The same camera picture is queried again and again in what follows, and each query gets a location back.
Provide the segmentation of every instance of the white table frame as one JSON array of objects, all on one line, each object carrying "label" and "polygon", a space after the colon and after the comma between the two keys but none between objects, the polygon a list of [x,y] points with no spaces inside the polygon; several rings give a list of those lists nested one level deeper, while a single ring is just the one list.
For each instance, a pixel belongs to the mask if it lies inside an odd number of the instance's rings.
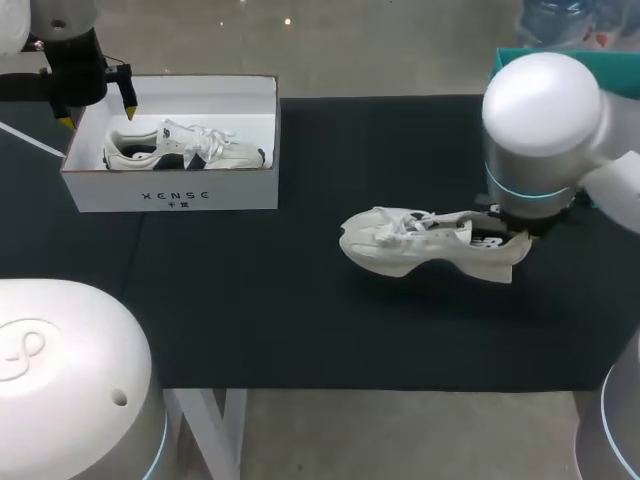
[{"label": "white table frame", "polygon": [[240,480],[247,390],[228,389],[221,413],[210,389],[165,390],[174,435],[187,421],[214,480]]}]

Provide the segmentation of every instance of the shoelace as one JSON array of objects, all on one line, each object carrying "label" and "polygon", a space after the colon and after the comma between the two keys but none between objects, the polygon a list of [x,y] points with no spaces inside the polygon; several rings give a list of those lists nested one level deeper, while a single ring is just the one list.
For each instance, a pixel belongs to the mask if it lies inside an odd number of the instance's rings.
[{"label": "shoelace", "polygon": [[229,137],[233,137],[232,133],[224,133],[213,128],[203,128],[198,125],[191,125],[189,130],[195,133],[194,138],[185,146],[187,153],[204,154],[207,158],[203,158],[205,163],[213,163],[215,159],[222,156],[225,147],[231,145]]},{"label": "shoelace", "polygon": [[426,232],[434,223],[435,215],[421,210],[414,210],[404,214],[400,219],[395,219],[385,207],[374,207],[373,209],[379,212],[387,222],[375,235],[376,240],[381,242],[414,237],[416,233]]}]

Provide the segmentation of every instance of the new balance logo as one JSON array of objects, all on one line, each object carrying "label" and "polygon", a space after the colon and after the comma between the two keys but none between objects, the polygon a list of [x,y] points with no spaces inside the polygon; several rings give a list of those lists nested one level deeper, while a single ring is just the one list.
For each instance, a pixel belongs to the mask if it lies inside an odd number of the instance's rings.
[{"label": "new balance logo", "polygon": [[474,247],[496,248],[502,245],[503,240],[496,237],[486,238],[473,238],[471,239],[471,245]]}]

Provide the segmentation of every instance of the white cable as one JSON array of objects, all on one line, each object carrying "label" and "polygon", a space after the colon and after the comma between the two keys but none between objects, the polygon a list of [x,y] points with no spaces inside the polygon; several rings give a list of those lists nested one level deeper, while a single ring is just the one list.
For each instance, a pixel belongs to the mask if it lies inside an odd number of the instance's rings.
[{"label": "white cable", "polygon": [[38,148],[41,148],[45,152],[49,152],[52,155],[55,155],[57,157],[62,157],[62,158],[66,157],[66,155],[64,153],[59,152],[55,148],[51,148],[49,145],[45,145],[44,143],[40,142],[39,140],[36,140],[35,138],[32,138],[29,135],[26,135],[26,134],[20,132],[19,130],[16,130],[13,127],[10,127],[6,123],[0,122],[0,128],[2,130],[4,130],[5,132],[10,133],[11,135],[15,135],[16,137],[24,140],[25,142],[30,143],[31,145],[34,145],[34,146],[36,146]]}]

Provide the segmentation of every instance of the teal box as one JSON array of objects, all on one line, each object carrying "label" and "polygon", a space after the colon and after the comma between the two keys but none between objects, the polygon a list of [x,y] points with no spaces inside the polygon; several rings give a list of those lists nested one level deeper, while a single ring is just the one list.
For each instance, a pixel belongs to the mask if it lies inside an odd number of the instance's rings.
[{"label": "teal box", "polygon": [[[542,51],[533,48],[499,48],[491,76],[516,58]],[[593,72],[603,90],[627,98],[640,99],[640,53],[573,50],[559,53],[584,63]]]}]

